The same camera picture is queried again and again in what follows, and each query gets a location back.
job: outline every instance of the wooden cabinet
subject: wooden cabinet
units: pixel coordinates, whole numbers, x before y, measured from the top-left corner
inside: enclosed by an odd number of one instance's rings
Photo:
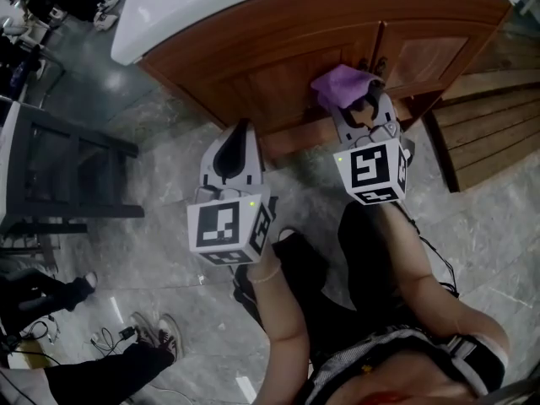
[[[443,90],[462,72],[494,28],[464,21],[384,23],[373,70],[392,98]]]
[[[314,143],[335,136],[332,124],[313,125],[330,118],[316,105],[314,78],[339,63],[379,71],[392,98],[414,97],[419,117],[510,8],[505,0],[249,0],[179,32],[140,65],[222,127],[248,118],[263,138],[291,131],[272,139],[291,140],[274,151],[294,151],[301,127]],[[321,130],[332,133],[313,135]]]

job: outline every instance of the marble floor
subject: marble floor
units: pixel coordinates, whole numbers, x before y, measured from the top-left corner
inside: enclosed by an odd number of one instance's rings
[[[152,321],[170,313],[182,330],[186,357],[153,384],[183,392],[196,404],[249,403],[262,382],[267,339],[232,299],[229,271],[201,263],[187,247],[186,206],[201,155],[218,128],[156,89],[106,130],[141,145],[140,157],[127,168],[125,198],[143,205],[146,217],[89,220],[87,235],[61,238],[60,278],[95,270],[100,283],[75,312],[58,314],[62,333],[46,350],[64,363],[96,359],[100,355],[89,344],[93,332],[107,327],[116,335],[133,311]],[[463,300],[509,333],[513,353],[506,382],[522,378],[540,360],[540,152],[472,190],[450,194],[423,124],[408,134],[417,153],[407,207],[453,264]],[[350,305],[336,234],[348,202],[332,162],[337,147],[297,154],[264,178],[279,196],[272,232],[292,224],[306,233],[331,260],[325,292]],[[430,258],[437,276],[446,278],[442,262]],[[150,386],[139,396],[137,403],[187,403]]]

